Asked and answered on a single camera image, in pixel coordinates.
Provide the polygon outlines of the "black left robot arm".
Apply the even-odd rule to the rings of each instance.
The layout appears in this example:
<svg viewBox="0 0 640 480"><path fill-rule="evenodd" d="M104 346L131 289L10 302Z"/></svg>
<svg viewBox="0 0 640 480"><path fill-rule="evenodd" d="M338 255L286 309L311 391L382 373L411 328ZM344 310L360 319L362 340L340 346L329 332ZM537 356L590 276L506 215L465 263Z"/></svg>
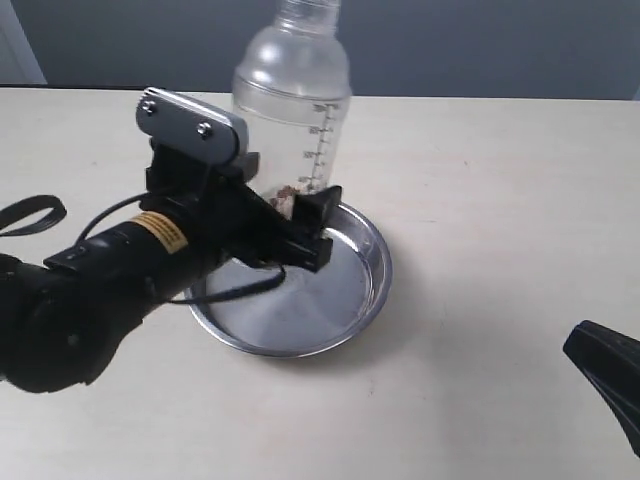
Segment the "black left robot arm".
<svg viewBox="0 0 640 480"><path fill-rule="evenodd" d="M13 386L53 393L93 383L146 316L187 304L185 291L231 259L277 273L201 303L264 293L283 283L289 266L317 272L329 262L324 231L340 187L296 195L285 217L248 186L256 154L217 166L151 147L135 217L102 232L86 227L41 265L2 256L1 376Z"/></svg>

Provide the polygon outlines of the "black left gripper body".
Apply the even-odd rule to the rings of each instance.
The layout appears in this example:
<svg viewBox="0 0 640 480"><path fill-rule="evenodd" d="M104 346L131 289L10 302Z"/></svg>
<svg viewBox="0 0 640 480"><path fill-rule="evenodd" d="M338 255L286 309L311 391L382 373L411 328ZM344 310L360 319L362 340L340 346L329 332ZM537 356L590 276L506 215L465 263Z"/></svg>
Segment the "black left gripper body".
<svg viewBox="0 0 640 480"><path fill-rule="evenodd" d="M151 140L141 212L113 228L119 243L100 276L110 300L171 300L235 258L252 268L316 273L332 242L313 239L248 185L230 164L208 165Z"/></svg>

